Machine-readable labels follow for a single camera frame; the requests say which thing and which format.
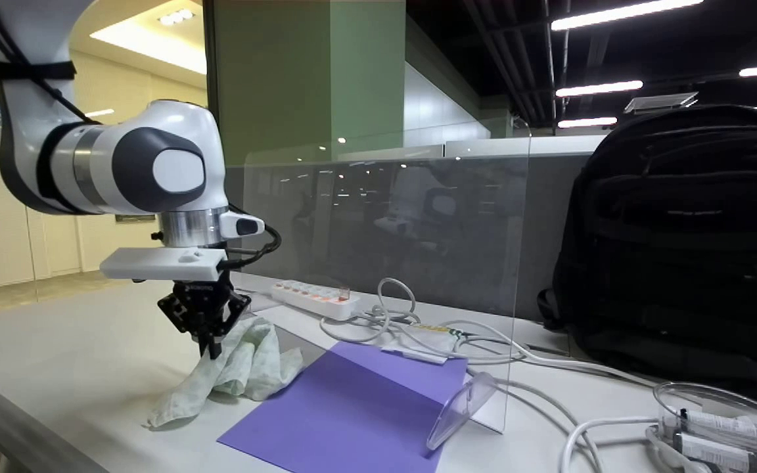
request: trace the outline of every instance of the tabletop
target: tabletop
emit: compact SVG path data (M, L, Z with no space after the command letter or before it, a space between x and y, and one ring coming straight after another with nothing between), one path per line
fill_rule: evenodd
M242 276L237 284L263 292L271 279ZM279 470L218 444L223 431L258 407L250 399L208 402L200 418L179 428L145 428L152 402L179 386L197 363L197 347L189 336L176 334L155 305L168 292L168 284L147 281L3 310L0 394L108 470ZM300 310L273 305L265 297L255 297L250 310L300 334L308 347L326 349L334 344L315 318ZM418 305L418 315L434 323L492 323L526 344L568 347L565 339L531 321L442 305ZM541 389L578 420L657 415L652 392L633 384L523 363L492 371ZM526 394L526 399L557 415L539 397ZM439 473L544 473L557 468L565 444L562 431L515 399L505 399L499 413L505 415L502 434L478 423L465 426L442 452ZM644 426L594 434L610 473L654 470L639 439L644 439ZM573 470L589 470L586 460L576 457Z

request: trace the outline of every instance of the white robotic arm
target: white robotic arm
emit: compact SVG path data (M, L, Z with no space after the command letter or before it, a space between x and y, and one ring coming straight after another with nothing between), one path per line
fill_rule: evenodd
M229 208L221 137L205 108L158 100L134 121L103 126L71 102L68 34L89 3L0 0L3 181L39 213L158 213L166 247L118 250L103 271L176 281L163 313L216 357L250 302L231 292L229 271L242 263L226 258L226 242L265 223Z

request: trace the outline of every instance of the white plug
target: white plug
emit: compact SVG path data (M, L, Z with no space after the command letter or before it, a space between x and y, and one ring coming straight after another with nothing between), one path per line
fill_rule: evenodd
M657 426L647 428L647 439L657 460L683 473L712 473L710 465L694 462L686 455L676 452L670 444L665 444L657 431L660 431Z
M678 423L681 431L689 431L694 436L757 449L757 420L749 415L725 418L704 410L681 410Z
M712 462L728 470L752 470L757 460L757 455L749 449L718 444L718 441L691 436L691 434L676 434L676 444L681 455L691 460Z
M247 213L221 213L218 215L221 239L242 239L252 234L265 234L265 221Z

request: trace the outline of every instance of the purple folder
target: purple folder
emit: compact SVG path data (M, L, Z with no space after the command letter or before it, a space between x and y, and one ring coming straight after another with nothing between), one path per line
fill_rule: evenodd
M465 360L336 344L218 441L294 473L434 473L423 441L463 373Z

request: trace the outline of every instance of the white cable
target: white cable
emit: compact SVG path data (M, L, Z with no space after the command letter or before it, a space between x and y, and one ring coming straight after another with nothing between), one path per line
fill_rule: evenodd
M384 302L384 289L386 286L400 286L407 300L410 300L410 307L407 310L389 310L386 302ZM381 279L379 286L376 286L376 297L379 297L379 305L365 313L365 315L355 315L350 321L326 321L321 318L321 331L331 339L342 339L342 342L355 342L355 344L365 344L365 342L376 342L379 336L384 334L392 334L392 336L407 336L410 342L415 342L421 349L426 349L428 355L439 355L439 357L457 357L457 352L447 352L447 349L434 349L431 344L421 342L415 334L410 334L407 326L418 323L418 315L415 315L415 294L413 289L400 281L400 279ZM334 326L344 326L344 323L357 323L357 321L365 321L365 328L373 328L373 334L368 336L342 336L336 331L329 328L329 323ZM612 378L620 378L620 381L631 381L631 384L639 384L639 386L647 386L647 389L654 389L654 381L647 381L641 376L631 376L626 371L615 371L610 365L597 365L597 363L581 363L581 360L557 360L557 357L544 357L544 355L536 355L534 349L518 344L513 336L507 336L505 331L494 328L494 326L484 326L484 323L473 323L473 321L449 321L449 323L442 323L444 328L452 328L452 326L473 326L473 328L481 328L481 331L489 331L492 336L507 342L518 357L513 355L513 349L502 357L470 357L465 355L468 363L473 365L507 365L507 363L515 363L515 360L523 360L528 365L544 365L544 368L557 368L557 371L578 371L578 373L605 373L605 376L612 376Z
M528 363L528 365L544 365L544 368L557 368L557 371L578 371L578 373L605 373L605 376L623 378L623 381L631 381L631 384L639 384L639 386L647 386L647 389L657 386L654 381L647 381L641 376L631 376L626 371L615 371L610 365L541 357L541 355L531 352L528 347L518 344L505 331L494 328L494 326L484 326L484 323L473 323L473 321L449 321L444 326L476 326L476 328L484 328L484 331L499 336L499 339L505 339L520 355L520 360Z
M410 302L407 310L386 310L384 286L389 286L389 284L400 286L407 294L407 302ZM339 339L339 342L365 344L365 342L373 342L373 339L384 336L384 334L392 334L392 328L400 326L400 323L415 323L418 321L418 315L415 315L415 294L413 294L413 289L405 281L381 279L379 286L376 286L376 297L379 297L379 305L371 313L365 313L365 315L352 315L347 321L321 318L318 321L321 331L326 336L331 336L331 339ZM360 326L357 321L365 321L363 328L371 328L373 334L368 334L368 336L342 336L342 334L329 328L329 326Z
M570 431L570 436L568 436L568 441L565 441L565 447L562 447L557 470L560 470L560 473L568 473L568 462L570 462L573 447L578 444L578 439L581 439L589 428L597 428L597 426L620 426L620 423L660 423L660 418L633 415L633 418L599 418L599 420L581 423L578 428Z
M520 381L510 381L510 378L494 378L494 381L541 397L544 402L549 402L552 407L557 407L573 426L578 426L578 418L576 418L562 402L557 402L555 397L544 394L541 389L528 386L528 384L520 384ZM515 392L510 392L510 389L505 389L505 386L499 386L502 394L507 394L507 397L513 397L513 399L518 399L518 402L526 402L531 410L536 410L536 413L544 415L552 426L557 426L565 436L570 434L570 431L568 431L565 426L560 426L552 415L547 415L539 405L518 397ZM594 457L594 462L591 462L591 457L584 452L586 460L589 460L589 465L594 465L594 470L602 473L605 465L602 465L602 457L599 457L597 444L589 439L589 434L584 434L584 441L586 441L586 447L589 447L589 452L591 452L591 457Z

